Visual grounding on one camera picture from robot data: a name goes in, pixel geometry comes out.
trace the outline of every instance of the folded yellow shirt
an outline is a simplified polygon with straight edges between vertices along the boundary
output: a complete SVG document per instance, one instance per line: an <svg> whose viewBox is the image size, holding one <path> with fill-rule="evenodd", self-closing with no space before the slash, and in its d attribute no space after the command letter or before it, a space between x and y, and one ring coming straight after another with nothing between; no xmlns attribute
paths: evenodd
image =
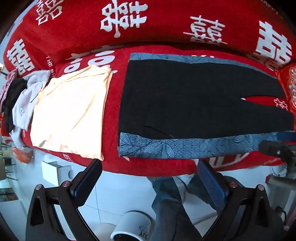
<svg viewBox="0 0 296 241"><path fill-rule="evenodd" d="M103 160L102 125L111 77L109 67L91 65L51 79L37 96L33 146Z"/></svg>

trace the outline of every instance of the black trousers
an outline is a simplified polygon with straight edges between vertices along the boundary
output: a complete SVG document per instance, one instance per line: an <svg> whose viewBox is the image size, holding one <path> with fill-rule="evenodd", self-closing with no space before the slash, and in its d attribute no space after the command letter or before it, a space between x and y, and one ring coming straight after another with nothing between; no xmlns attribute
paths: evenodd
<svg viewBox="0 0 296 241"><path fill-rule="evenodd" d="M292 113L242 98L285 98L277 79L230 64L130 61L119 133L150 139L216 138L293 130Z"/></svg>

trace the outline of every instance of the blue patterned fabric border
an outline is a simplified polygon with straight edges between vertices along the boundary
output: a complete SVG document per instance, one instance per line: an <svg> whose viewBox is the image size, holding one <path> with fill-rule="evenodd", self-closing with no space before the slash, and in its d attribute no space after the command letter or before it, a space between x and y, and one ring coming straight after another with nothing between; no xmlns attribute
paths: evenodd
<svg viewBox="0 0 296 241"><path fill-rule="evenodd" d="M153 140L120 133L119 156L151 159L198 159L257 151L263 140L278 141L277 132L212 139Z"/></svg>
<svg viewBox="0 0 296 241"><path fill-rule="evenodd" d="M152 54L152 53L131 53L131 56L130 56L130 60L148 60L148 59L170 60L170 61L176 61L176 62L187 63L187 64L203 64L203 63L232 64L232 65L253 69L263 74L266 74L272 78L275 78L274 76L269 75L266 72L258 68L255 68L251 65L244 64L235 60L229 60L229 59L185 56L185 55L176 55L176 54Z"/></svg>

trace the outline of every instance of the blue jeans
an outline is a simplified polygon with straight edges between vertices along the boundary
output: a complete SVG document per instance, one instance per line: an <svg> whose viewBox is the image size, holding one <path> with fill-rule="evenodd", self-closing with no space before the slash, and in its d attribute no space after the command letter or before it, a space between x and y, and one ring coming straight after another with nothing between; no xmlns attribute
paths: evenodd
<svg viewBox="0 0 296 241"><path fill-rule="evenodd" d="M199 241L202 236L192 224L183 207L174 179L160 177L152 185L156 192L152 204L156 213L156 222L150 241ZM214 204L198 175L191 179L186 189L214 208Z"/></svg>

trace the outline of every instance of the red blanket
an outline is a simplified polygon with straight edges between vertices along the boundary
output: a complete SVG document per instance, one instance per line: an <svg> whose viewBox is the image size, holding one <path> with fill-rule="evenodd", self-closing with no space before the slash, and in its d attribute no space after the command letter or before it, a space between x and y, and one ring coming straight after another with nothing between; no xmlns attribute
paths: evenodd
<svg viewBox="0 0 296 241"><path fill-rule="evenodd" d="M114 71L108 97L105 105L104 122L103 122L103 169L105 171L124 173L139 176L175 176L181 174L192 174L196 171L196 165L192 160L178 160L178 159L140 159L140 158L123 158L118 157L117 140L118 140L118 116L120 109L120 100L124 85L125 73L130 58L130 53L154 53L154 54L178 54L178 55L196 55L204 57L216 57L223 59L236 60L242 63L249 64L260 70L267 72L270 75L275 75L273 71L266 68L264 65L259 64L253 60L235 56L229 53L211 51L211 50L180 50L169 46L141 46L141 47L126 47L126 48L109 48L106 51L99 53L89 53L80 59L67 61L56 65L56 77L62 76L64 73L80 70L90 64L98 66L110 65ZM258 97L250 98L249 101L266 104L276 105L274 99ZM81 134L81 144L87 145L88 130ZM23 141L26 145L32 147L29 132L23 132ZM70 153L57 153L47 151L62 159L73 161L80 165L87 166L90 159L82 158L79 155ZM247 153L244 155L233 155L219 158L209 158L208 161L218 171L233 170L248 168L258 165L277 165L282 162L278 158L265 156L259 152Z"/></svg>
<svg viewBox="0 0 296 241"><path fill-rule="evenodd" d="M25 15L4 63L27 74L47 67L47 56L58 63L103 45L147 41L219 45L271 68L293 59L296 47L293 32L263 0L47 0Z"/></svg>

